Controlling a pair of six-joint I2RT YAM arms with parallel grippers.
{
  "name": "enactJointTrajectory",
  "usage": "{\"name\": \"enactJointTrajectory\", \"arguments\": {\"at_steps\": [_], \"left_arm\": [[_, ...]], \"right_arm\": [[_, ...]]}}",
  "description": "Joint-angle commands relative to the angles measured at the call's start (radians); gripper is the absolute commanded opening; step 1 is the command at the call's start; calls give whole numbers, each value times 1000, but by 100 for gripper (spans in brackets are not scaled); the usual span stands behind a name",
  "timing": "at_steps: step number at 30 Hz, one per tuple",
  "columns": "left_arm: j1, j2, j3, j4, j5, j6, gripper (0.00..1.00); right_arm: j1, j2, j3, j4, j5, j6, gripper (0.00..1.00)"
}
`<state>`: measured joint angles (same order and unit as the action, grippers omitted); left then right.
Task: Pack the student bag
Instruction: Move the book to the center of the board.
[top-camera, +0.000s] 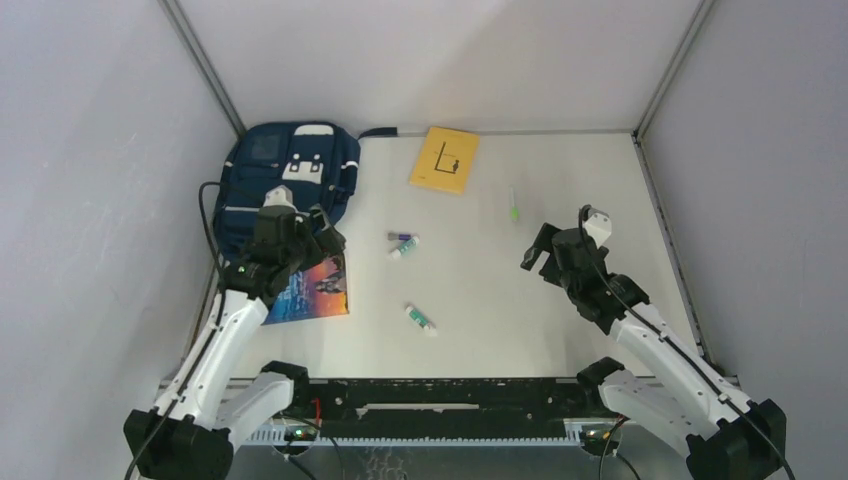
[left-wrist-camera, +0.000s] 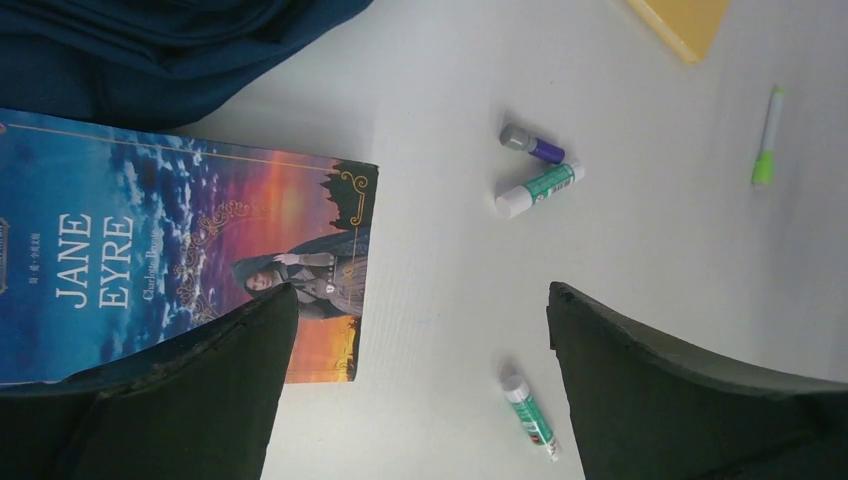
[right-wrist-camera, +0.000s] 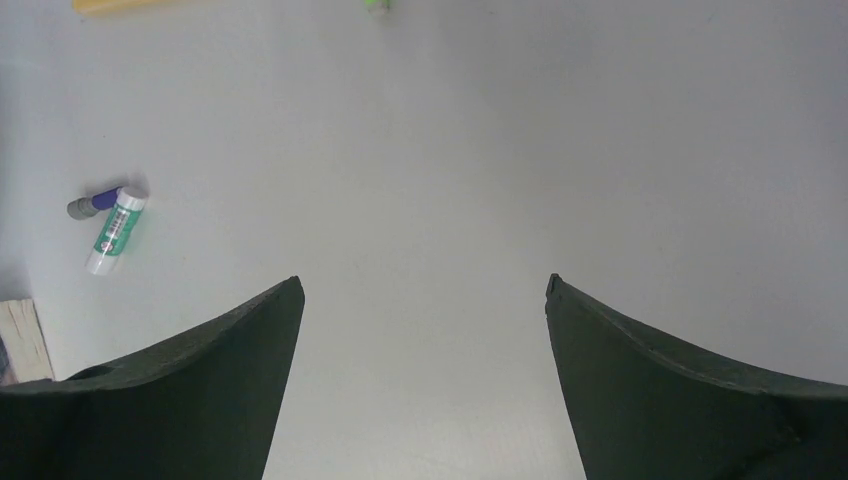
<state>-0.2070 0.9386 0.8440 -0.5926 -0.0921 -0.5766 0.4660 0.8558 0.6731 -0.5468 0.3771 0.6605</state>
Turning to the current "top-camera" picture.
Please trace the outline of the navy blue student backpack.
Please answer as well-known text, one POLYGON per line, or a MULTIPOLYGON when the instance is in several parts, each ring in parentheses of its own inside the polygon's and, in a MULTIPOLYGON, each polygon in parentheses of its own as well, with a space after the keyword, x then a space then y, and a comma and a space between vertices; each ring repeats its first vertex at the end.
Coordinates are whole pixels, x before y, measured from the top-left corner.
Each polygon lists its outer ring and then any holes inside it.
POLYGON ((258 209, 280 186, 294 207, 319 204, 331 224, 354 195, 361 147, 331 122, 272 122, 248 130, 227 156, 214 210, 213 231, 221 255, 234 260, 253 237, 258 209))

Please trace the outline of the Jane Eyre colourful book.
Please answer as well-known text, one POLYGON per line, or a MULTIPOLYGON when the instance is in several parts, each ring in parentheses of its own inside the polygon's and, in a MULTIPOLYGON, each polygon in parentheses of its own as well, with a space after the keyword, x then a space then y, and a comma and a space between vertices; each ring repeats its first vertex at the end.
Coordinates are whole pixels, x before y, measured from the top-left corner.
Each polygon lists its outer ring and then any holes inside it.
POLYGON ((293 274, 289 285, 276 298, 265 325, 347 315, 349 295, 343 254, 293 274))

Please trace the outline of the teal white glue stick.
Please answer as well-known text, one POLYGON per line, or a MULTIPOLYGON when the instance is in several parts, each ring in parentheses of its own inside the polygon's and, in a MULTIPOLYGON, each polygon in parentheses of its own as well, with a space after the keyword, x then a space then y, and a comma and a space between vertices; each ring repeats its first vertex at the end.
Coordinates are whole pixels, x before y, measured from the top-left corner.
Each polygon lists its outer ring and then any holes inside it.
POLYGON ((406 315, 428 336, 438 334, 435 324, 412 304, 405 306, 406 315))

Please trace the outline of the yellow Little Prince book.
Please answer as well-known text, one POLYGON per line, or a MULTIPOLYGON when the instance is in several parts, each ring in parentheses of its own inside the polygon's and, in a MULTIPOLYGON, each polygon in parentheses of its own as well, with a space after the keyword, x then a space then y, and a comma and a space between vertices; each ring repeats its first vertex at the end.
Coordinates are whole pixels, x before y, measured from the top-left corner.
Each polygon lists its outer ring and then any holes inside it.
POLYGON ((479 144, 480 136, 477 134, 431 127, 409 177, 409 184, 463 194, 479 144))

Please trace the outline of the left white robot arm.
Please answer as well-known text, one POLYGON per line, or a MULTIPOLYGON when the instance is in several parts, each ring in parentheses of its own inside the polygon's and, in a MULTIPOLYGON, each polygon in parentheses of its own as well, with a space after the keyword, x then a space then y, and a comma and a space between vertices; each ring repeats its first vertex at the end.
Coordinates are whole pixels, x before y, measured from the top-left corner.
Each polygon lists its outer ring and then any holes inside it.
POLYGON ((272 364, 230 401, 233 368, 291 277, 343 252, 324 209, 265 205, 254 236, 223 269, 210 316, 172 383, 147 411, 133 410, 124 435, 133 458, 125 476, 223 479, 243 442, 271 416, 311 407, 311 388, 272 364))

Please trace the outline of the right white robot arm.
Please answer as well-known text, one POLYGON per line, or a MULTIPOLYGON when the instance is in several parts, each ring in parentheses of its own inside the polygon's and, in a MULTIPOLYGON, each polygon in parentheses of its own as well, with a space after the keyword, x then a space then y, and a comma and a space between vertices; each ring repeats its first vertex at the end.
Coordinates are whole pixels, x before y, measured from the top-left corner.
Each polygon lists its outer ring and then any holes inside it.
POLYGON ((610 410, 636 422, 680 454, 694 479, 766 479, 779 470, 792 477, 783 410, 726 380, 682 343, 636 282, 607 269, 610 233, 608 217, 596 210, 579 214, 575 228, 545 223, 521 262, 530 270, 547 253, 540 276, 563 288, 582 318, 661 384, 649 387, 604 357, 579 373, 579 406, 592 416, 610 410))

